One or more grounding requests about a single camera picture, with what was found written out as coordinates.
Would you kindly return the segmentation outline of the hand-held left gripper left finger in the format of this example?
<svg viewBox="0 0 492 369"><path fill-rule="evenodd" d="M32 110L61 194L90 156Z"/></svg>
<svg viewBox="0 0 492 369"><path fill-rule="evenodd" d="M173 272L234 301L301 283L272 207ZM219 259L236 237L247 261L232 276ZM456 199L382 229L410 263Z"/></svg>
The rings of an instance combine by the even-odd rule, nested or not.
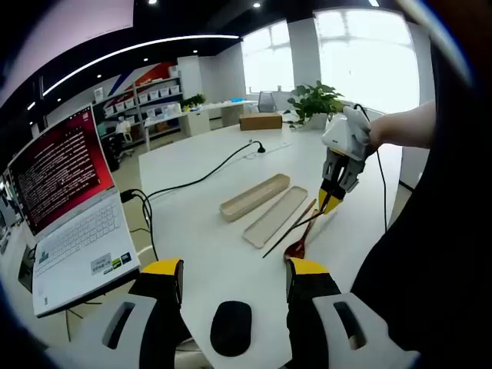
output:
<svg viewBox="0 0 492 369"><path fill-rule="evenodd" d="M179 258L149 264L127 294L101 304L68 345L45 354L56 368L173 368L183 269Z"/></svg>

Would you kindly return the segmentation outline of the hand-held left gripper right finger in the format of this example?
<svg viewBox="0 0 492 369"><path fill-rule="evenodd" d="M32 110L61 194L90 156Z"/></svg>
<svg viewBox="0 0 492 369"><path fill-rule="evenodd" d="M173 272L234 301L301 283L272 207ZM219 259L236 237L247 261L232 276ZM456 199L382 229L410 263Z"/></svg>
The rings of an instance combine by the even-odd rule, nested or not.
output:
<svg viewBox="0 0 492 369"><path fill-rule="evenodd" d="M288 258L290 368L416 368L417 351L393 342L385 320L352 293L341 293L322 265Z"/></svg>

